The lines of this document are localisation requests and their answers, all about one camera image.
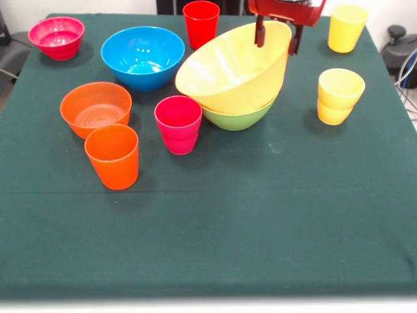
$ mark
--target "white wall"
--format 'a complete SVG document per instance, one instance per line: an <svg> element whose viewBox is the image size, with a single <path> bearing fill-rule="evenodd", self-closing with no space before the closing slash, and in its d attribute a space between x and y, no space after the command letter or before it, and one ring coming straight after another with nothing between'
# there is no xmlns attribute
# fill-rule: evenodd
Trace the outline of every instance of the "white wall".
<svg viewBox="0 0 417 313"><path fill-rule="evenodd" d="M156 14L156 0L0 0L0 8L15 33L28 31L49 13Z"/></svg>
<svg viewBox="0 0 417 313"><path fill-rule="evenodd" d="M327 0L324 15L330 15L340 3L356 3L368 10L367 26L380 49L389 39L386 29L394 23L417 33L417 0ZM0 8L14 33L29 30L52 12L156 14L156 0L0 0Z"/></svg>

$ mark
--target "blue bowl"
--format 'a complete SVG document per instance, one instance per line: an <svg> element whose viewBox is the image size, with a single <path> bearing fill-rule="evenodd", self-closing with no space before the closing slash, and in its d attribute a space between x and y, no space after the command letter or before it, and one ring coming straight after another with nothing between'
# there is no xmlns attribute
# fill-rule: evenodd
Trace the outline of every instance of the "blue bowl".
<svg viewBox="0 0 417 313"><path fill-rule="evenodd" d="M172 31L141 26L111 35L103 43L101 55L120 81L149 92L173 80L184 52L184 42Z"/></svg>

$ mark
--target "black device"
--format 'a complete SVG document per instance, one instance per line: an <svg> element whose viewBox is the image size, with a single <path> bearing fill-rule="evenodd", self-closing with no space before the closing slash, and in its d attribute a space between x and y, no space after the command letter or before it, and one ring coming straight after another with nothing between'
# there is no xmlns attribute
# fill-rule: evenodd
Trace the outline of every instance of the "black device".
<svg viewBox="0 0 417 313"><path fill-rule="evenodd" d="M400 25L391 25L388 28L388 33L390 34L390 42L382 49L381 56L390 75L398 79L403 63L417 48L417 34L407 35L407 30ZM408 89L417 87L416 67L410 73L405 87Z"/></svg>
<svg viewBox="0 0 417 313"><path fill-rule="evenodd" d="M12 37L8 32L7 25L0 11L0 46L8 46L10 41L12 41Z"/></svg>
<svg viewBox="0 0 417 313"><path fill-rule="evenodd" d="M0 9L0 94L16 81L32 47L27 32L9 33Z"/></svg>

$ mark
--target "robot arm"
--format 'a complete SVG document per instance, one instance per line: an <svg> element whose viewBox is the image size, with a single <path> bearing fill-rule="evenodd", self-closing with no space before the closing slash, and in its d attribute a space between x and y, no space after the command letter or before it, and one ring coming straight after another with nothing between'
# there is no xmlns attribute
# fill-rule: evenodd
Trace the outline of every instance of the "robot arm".
<svg viewBox="0 0 417 313"><path fill-rule="evenodd" d="M249 0L249 9L257 15L255 44L262 47L265 42L264 17L270 17L295 26L289 54L298 53L304 26L313 27L319 21L326 0Z"/></svg>

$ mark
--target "pink cup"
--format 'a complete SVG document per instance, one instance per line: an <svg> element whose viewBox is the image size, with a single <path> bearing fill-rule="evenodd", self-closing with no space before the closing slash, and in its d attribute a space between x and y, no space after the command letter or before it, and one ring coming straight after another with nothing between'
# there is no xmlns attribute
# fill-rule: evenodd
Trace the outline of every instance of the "pink cup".
<svg viewBox="0 0 417 313"><path fill-rule="evenodd" d="M169 152L186 155L194 149L203 116L198 102L187 96L168 97L156 105L154 116Z"/></svg>

